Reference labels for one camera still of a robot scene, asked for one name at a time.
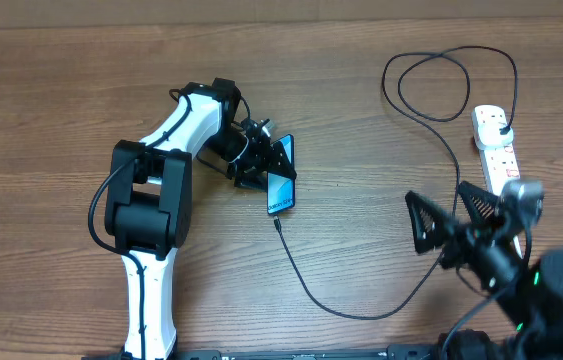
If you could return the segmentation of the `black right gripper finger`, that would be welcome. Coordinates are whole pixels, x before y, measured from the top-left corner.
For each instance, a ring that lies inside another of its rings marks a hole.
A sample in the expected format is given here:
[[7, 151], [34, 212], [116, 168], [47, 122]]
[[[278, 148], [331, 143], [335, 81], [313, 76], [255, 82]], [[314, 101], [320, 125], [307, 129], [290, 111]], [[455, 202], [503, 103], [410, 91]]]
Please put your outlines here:
[[418, 254], [440, 248], [455, 238], [456, 220], [432, 200], [409, 191], [405, 201]]
[[459, 184], [458, 193], [472, 226], [480, 228], [501, 226], [501, 218], [495, 213], [498, 202], [496, 195], [467, 181], [462, 181]]

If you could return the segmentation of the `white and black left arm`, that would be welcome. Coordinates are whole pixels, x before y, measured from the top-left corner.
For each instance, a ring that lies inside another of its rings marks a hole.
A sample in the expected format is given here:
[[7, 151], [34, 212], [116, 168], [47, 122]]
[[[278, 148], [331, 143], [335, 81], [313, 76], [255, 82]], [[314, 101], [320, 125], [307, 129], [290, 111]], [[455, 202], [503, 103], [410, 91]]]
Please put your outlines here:
[[236, 121], [244, 98], [232, 80], [191, 82], [173, 89], [174, 112], [139, 141], [119, 141], [109, 176], [95, 193], [104, 198], [109, 251], [127, 277], [128, 335], [119, 359], [172, 359], [176, 353], [174, 263], [187, 238], [193, 161], [209, 149], [227, 164], [235, 186], [264, 191], [272, 214], [295, 204], [292, 138], [272, 140], [267, 122]]

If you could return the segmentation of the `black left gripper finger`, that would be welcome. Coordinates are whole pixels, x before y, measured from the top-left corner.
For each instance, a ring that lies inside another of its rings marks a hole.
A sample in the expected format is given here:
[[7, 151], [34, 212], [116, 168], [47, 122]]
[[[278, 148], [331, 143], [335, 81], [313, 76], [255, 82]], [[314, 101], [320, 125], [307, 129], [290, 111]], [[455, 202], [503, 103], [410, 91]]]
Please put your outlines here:
[[280, 140], [270, 145], [267, 156], [267, 172], [290, 180], [295, 180], [297, 177], [294, 165]]
[[243, 189], [266, 191], [268, 188], [267, 177], [262, 171], [256, 169], [249, 172], [237, 171], [235, 173], [234, 186]]

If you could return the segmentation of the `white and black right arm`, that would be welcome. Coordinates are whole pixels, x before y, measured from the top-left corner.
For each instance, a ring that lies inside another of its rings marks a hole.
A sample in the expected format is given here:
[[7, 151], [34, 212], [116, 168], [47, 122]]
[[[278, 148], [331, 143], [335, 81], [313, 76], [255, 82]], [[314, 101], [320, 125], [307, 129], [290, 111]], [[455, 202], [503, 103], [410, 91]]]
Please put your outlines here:
[[[543, 212], [542, 183], [512, 180], [495, 195], [463, 181], [458, 194], [466, 222], [414, 191], [405, 196], [416, 252], [441, 250], [443, 268], [471, 270], [487, 294], [429, 346], [429, 357], [563, 359], [563, 248], [530, 260], [532, 229]], [[465, 326], [491, 303], [516, 327], [515, 335], [500, 344]]]

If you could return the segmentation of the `Galaxy S24+ smartphone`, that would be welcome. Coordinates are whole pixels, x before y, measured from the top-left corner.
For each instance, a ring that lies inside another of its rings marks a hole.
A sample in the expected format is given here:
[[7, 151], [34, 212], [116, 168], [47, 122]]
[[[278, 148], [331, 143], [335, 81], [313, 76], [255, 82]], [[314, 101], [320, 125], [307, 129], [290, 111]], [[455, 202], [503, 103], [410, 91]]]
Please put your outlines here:
[[[291, 164], [294, 164], [294, 136], [287, 134], [277, 140], [284, 147], [285, 154]], [[276, 215], [295, 206], [295, 181], [276, 174], [268, 174], [267, 213]]]

